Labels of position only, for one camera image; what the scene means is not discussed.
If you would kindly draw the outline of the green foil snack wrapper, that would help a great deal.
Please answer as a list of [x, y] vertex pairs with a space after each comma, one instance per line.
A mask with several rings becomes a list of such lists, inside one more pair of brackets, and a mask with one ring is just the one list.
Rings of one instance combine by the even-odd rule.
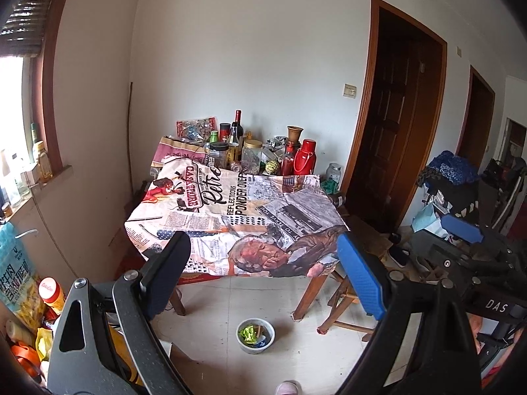
[[261, 326], [250, 324], [238, 332], [242, 343], [247, 346], [256, 346], [261, 336]]

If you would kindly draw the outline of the white plastic trash bowl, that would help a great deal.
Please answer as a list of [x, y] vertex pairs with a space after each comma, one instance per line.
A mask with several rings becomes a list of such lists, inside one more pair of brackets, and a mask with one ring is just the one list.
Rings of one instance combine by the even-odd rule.
[[276, 332], [267, 320], [251, 317], [237, 326], [236, 340], [242, 351], [257, 355], [263, 353], [274, 343]]

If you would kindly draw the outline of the printed newspaper tablecloth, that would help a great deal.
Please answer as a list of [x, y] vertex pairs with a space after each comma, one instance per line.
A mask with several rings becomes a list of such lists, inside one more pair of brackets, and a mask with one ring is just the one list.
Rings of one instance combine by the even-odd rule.
[[318, 277], [338, 264], [346, 223], [317, 175], [261, 176], [217, 168], [207, 150], [163, 137], [152, 181], [125, 223], [147, 259], [188, 235], [188, 273]]

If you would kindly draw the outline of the green plastic bag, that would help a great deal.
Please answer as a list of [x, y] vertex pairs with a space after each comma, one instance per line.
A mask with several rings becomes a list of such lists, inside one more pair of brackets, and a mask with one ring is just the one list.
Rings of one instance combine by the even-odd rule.
[[339, 192], [339, 183], [334, 179], [325, 179], [321, 181], [321, 189], [327, 195], [336, 195]]

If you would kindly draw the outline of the clear glass jar on stool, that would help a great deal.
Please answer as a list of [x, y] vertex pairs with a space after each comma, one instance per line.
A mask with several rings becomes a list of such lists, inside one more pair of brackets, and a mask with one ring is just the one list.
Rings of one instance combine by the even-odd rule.
[[337, 163], [330, 163], [326, 170], [326, 179], [333, 181], [337, 185], [340, 184], [342, 167]]

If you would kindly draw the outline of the dark wooden door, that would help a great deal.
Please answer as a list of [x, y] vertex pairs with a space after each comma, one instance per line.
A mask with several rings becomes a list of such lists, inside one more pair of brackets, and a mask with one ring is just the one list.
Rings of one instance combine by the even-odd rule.
[[448, 44], [382, 0], [371, 0], [368, 57], [342, 191], [352, 215], [381, 233], [402, 222], [439, 123]]

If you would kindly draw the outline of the black lid glass jar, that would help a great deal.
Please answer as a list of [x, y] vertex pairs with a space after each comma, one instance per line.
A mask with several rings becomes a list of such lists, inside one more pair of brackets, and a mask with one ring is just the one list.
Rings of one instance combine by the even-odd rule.
[[208, 149], [208, 166], [210, 168], [226, 169], [229, 148], [229, 145], [225, 142], [210, 143]]

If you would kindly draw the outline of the red thermos jug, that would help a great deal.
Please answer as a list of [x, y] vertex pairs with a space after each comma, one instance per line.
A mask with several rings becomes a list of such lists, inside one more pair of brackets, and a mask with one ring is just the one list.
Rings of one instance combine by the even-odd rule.
[[312, 175], [315, 171], [316, 154], [315, 140], [305, 139], [297, 150], [293, 162], [293, 172], [296, 176]]

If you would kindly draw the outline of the glass jar yellow lid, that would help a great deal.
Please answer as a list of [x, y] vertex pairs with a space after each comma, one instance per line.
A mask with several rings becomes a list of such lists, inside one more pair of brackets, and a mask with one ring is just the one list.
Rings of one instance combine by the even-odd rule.
[[244, 172], [250, 175], [258, 175], [260, 172], [261, 154], [262, 154], [263, 143], [255, 139], [245, 139], [242, 155], [241, 164]]

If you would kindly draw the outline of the yellow green knobbly fruit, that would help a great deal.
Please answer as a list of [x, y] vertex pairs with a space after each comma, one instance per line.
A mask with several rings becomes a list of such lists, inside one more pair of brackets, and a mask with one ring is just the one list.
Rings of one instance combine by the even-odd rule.
[[280, 172], [281, 165], [277, 161], [267, 161], [264, 166], [264, 172], [268, 175], [276, 175]]

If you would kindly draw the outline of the red sauce squeeze bottle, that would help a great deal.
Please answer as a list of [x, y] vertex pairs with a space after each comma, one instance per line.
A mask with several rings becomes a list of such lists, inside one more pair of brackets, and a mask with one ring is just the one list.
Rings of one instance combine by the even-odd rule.
[[291, 176], [294, 174], [295, 148], [291, 141], [288, 141], [285, 147], [283, 159], [281, 161], [281, 175]]

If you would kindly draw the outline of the brown clay vase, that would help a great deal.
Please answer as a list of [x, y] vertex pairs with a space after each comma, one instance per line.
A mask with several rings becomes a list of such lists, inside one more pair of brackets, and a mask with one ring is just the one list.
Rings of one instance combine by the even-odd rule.
[[299, 138], [303, 132], [302, 127], [298, 126], [288, 126], [288, 140], [290, 143], [293, 143], [293, 145], [297, 145], [299, 143]]

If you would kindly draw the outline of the dark wine bottle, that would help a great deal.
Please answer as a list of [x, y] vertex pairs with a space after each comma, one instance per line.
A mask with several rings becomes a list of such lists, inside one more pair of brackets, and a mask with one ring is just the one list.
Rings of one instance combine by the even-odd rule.
[[231, 138], [230, 141], [235, 146], [240, 146], [242, 144], [244, 130], [241, 126], [241, 113], [240, 109], [235, 111], [235, 119], [231, 124]]

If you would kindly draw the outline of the bamboo window blind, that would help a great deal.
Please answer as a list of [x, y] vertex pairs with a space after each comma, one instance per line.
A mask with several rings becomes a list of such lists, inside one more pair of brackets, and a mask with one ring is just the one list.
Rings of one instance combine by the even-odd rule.
[[36, 57], [53, 0], [13, 0], [1, 24], [1, 57]]

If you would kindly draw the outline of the wall light switch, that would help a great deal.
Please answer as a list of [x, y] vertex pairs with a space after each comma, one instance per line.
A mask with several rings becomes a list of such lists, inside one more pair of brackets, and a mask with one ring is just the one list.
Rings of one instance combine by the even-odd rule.
[[343, 97], [355, 99], [356, 92], [357, 92], [356, 86], [345, 84], [343, 88]]

